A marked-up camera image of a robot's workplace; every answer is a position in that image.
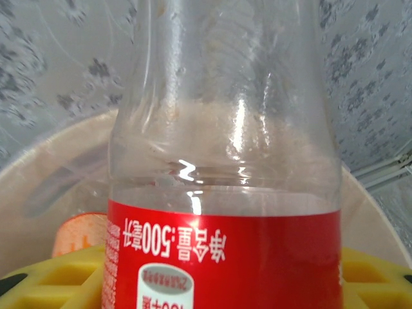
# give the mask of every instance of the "orange object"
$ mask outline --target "orange object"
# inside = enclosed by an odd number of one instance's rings
[[[104,244],[107,216],[87,212],[64,222],[56,233],[52,257]]]

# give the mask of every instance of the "bottle label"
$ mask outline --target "bottle label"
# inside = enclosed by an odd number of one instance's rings
[[[106,234],[106,222],[106,214],[100,212],[87,212],[70,218],[57,231],[51,256],[54,258],[76,250],[102,245]]]
[[[238,217],[109,201],[102,307],[341,309],[339,212]]]

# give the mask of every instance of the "clear plastic bottle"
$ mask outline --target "clear plastic bottle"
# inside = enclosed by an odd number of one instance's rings
[[[104,308],[342,308],[317,9],[138,2],[109,146]]]

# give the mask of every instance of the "wall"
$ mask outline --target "wall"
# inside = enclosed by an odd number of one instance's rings
[[[45,132],[115,107],[134,0],[0,0],[0,167]],[[412,1],[320,0],[341,155],[357,169],[412,135]]]

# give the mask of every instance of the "patterned wall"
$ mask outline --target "patterned wall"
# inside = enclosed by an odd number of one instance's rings
[[[116,106],[136,0],[0,0],[0,167],[69,120]],[[412,0],[320,0],[321,51],[344,161],[412,136]]]

